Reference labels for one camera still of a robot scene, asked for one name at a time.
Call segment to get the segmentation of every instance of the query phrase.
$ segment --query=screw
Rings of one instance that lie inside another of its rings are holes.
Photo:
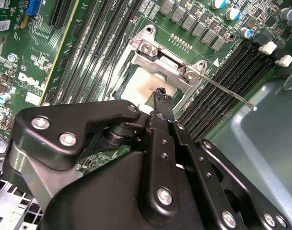
[[[207,141],[205,141],[205,142],[204,142],[204,145],[205,145],[207,148],[209,148],[209,149],[211,149],[211,148],[212,148],[211,144],[210,144],[210,143],[208,143]]]
[[[159,188],[157,190],[157,197],[159,198],[160,202],[163,205],[171,205],[171,203],[173,202],[173,198],[172,198],[170,192],[168,192],[164,188]]]
[[[77,139],[71,133],[63,133],[59,136],[59,141],[65,146],[74,146],[77,143]]]
[[[182,129],[182,130],[185,129],[185,127],[184,127],[182,124],[180,124],[180,123],[178,123],[178,127],[179,127],[180,129]]]
[[[230,228],[235,228],[236,227],[236,222],[232,214],[228,211],[223,211],[222,212],[222,218],[226,225],[228,225]]]
[[[276,226],[275,221],[274,221],[274,219],[270,216],[270,214],[265,213],[265,214],[264,214],[264,218],[265,218],[266,222],[267,222],[270,226],[272,226],[272,227],[275,227],[275,226]]]
[[[131,104],[128,105],[128,109],[131,110],[132,112],[136,112],[135,106],[133,106]]]
[[[47,129],[50,127],[50,122],[43,118],[43,117],[36,117],[34,118],[32,121],[31,121],[31,124],[34,128],[37,128],[37,129]]]
[[[80,165],[80,164],[77,164],[76,166],[75,166],[75,169],[76,170],[80,170],[82,168],[82,166]]]
[[[157,117],[158,117],[159,119],[161,119],[161,120],[164,120],[164,119],[165,119],[164,115],[161,114],[161,113],[157,113],[156,115],[157,115]]]
[[[286,228],[286,223],[285,223],[284,219],[283,219],[281,216],[276,215],[276,219],[277,219],[277,221],[278,221],[283,227]]]

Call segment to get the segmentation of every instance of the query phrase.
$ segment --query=black chip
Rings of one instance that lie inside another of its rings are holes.
[[[179,5],[182,7],[185,7],[185,4],[187,3],[187,0],[181,0]]]
[[[291,32],[289,30],[285,30],[282,34],[281,37],[286,40],[289,38],[289,36],[291,35]]]
[[[217,25],[218,25],[218,21],[213,20],[212,23],[210,24],[210,28],[214,30]]]
[[[7,78],[7,82],[10,83],[10,84],[12,84],[12,83],[13,83],[13,78],[10,77],[10,76],[8,76],[8,78]]]
[[[203,13],[202,16],[200,17],[200,21],[204,23],[208,17],[209,15],[207,13]]]
[[[74,26],[74,30],[73,30],[73,33],[72,33],[73,37],[77,37],[79,35],[79,31],[80,31],[81,27],[82,27],[82,23],[76,24]]]
[[[222,28],[220,31],[219,31],[219,35],[220,36],[224,36],[224,34],[227,32],[227,29],[226,28]]]
[[[195,15],[195,13],[197,12],[197,10],[198,10],[198,6],[193,5],[192,9],[190,10],[190,13],[191,13],[192,15]]]
[[[266,20],[265,24],[268,25],[269,27],[272,27],[275,24],[275,22],[276,22],[276,19],[273,16],[270,16]]]
[[[0,85],[0,93],[7,92],[8,86],[7,85]]]
[[[260,8],[258,8],[257,10],[256,10],[256,12],[255,12],[255,16],[256,17],[258,17],[258,16],[260,16],[260,14],[262,13],[263,11],[260,9]]]

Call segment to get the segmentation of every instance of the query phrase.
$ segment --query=motherboard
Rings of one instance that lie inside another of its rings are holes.
[[[150,112],[164,87],[198,141],[291,62],[292,0],[0,0],[0,138],[28,107],[125,99]]]

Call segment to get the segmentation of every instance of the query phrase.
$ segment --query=gray metal panel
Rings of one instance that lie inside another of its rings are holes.
[[[292,90],[266,83],[211,141],[292,223]]]

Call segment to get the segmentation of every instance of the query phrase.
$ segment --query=blue connector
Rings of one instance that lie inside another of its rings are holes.
[[[40,3],[41,3],[41,0],[29,0],[29,5],[25,12],[31,16],[37,15],[39,11]]]

